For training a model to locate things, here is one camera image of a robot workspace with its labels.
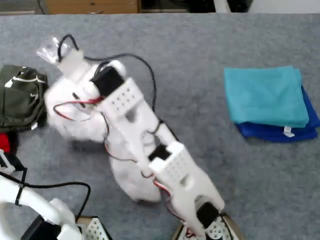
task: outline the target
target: green cloth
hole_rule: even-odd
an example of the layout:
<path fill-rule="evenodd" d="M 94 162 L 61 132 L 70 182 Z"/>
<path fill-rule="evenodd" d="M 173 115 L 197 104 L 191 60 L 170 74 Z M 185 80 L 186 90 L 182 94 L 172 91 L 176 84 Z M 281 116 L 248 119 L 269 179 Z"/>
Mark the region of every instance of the green cloth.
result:
<path fill-rule="evenodd" d="M 35 69 L 3 65 L 0 70 L 0 133 L 30 130 L 45 114 L 47 76 Z"/>
<path fill-rule="evenodd" d="M 225 68 L 225 93 L 231 120 L 304 128 L 309 122 L 302 77 L 292 66 Z"/>

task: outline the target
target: teal towel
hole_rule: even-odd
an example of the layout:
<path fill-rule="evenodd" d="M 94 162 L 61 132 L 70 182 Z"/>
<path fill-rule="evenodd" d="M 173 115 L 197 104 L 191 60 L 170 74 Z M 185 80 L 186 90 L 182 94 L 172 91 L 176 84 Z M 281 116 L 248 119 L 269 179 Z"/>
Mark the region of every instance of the teal towel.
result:
<path fill-rule="evenodd" d="M 276 68 L 225 68 L 225 93 L 231 120 L 304 128 L 309 122 L 300 71 Z"/>

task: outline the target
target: white tag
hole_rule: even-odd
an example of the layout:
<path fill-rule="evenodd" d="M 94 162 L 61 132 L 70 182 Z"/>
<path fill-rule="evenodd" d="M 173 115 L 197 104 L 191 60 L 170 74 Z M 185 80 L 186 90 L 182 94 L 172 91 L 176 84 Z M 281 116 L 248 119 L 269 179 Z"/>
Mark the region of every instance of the white tag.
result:
<path fill-rule="evenodd" d="M 9 81 L 7 81 L 4 85 L 5 88 L 11 88 L 13 82 L 12 82 L 12 79 L 10 79 Z"/>
<path fill-rule="evenodd" d="M 37 122 L 35 122 L 35 123 L 31 126 L 31 130 L 36 129 L 37 127 L 38 127 L 38 123 L 37 123 Z"/>
<path fill-rule="evenodd" d="M 292 138 L 295 136 L 294 133 L 291 132 L 292 127 L 290 126 L 285 126 L 283 130 L 283 134 L 286 135 L 288 138 Z"/>

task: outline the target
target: blue towel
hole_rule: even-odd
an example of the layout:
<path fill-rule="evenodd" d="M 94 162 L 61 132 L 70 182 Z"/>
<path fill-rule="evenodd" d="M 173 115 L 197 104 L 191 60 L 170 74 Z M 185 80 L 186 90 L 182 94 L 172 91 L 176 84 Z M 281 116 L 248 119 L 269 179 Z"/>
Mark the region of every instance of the blue towel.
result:
<path fill-rule="evenodd" d="M 298 69 L 225 68 L 224 77 L 230 117 L 236 124 L 304 128 L 309 122 Z"/>
<path fill-rule="evenodd" d="M 237 128 L 246 138 L 257 137 L 267 141 L 278 143 L 289 143 L 316 138 L 318 134 L 315 128 L 320 126 L 320 120 L 303 86 L 301 86 L 301 90 L 303 100 L 309 115 L 309 122 L 304 128 L 292 128 L 291 132 L 295 134 L 295 136 L 287 137 L 286 135 L 284 135 L 284 128 L 280 126 L 245 122 L 237 124 Z"/>

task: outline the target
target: gray table surface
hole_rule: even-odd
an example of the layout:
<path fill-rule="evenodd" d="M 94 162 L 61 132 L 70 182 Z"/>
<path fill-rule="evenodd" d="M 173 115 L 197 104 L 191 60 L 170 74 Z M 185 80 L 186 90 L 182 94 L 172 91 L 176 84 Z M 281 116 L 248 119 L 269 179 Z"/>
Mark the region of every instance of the gray table surface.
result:
<path fill-rule="evenodd" d="M 320 15 L 153 14 L 56 15 L 0 18 L 0 64 L 59 71 L 36 56 L 50 35 L 72 33 L 87 55 L 132 52 L 153 66 L 157 113 L 210 175 L 226 211 L 249 240 L 304 240 L 320 236 L 319 139 L 276 144 L 246 141 L 230 121 L 224 67 L 299 68 L 303 85 L 320 112 Z M 147 69 L 125 60 L 148 101 Z M 17 153 L 29 169 L 27 181 L 84 181 L 92 196 L 84 211 L 99 215 L 114 239 L 169 239 L 179 225 L 163 204 L 135 204 L 117 186 L 101 145 L 71 144 L 45 127 L 20 134 Z M 39 191 L 76 211 L 81 187 Z M 12 227 L 22 234 L 36 214 L 11 207 Z"/>

